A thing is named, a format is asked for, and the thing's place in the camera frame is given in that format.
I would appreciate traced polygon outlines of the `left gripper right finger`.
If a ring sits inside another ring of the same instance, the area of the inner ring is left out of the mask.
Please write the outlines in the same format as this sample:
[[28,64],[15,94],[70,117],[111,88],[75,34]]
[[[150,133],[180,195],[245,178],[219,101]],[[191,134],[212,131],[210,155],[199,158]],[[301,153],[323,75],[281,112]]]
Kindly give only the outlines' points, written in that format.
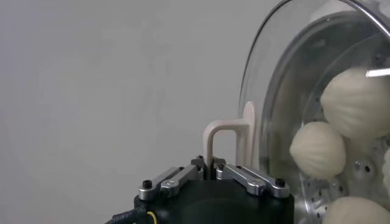
[[222,158],[213,158],[213,192],[218,196],[288,198],[289,186],[284,179],[273,178],[248,166],[235,166]]

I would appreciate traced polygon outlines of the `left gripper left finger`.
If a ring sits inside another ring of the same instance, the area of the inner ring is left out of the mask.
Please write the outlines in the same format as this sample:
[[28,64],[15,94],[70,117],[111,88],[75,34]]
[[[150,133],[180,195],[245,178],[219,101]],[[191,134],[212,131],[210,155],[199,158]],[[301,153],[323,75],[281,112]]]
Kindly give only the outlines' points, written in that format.
[[151,180],[143,180],[138,188],[138,198],[141,201],[154,201],[161,192],[167,197],[175,197],[187,182],[204,180],[206,174],[204,157],[199,155],[186,167],[170,167]]

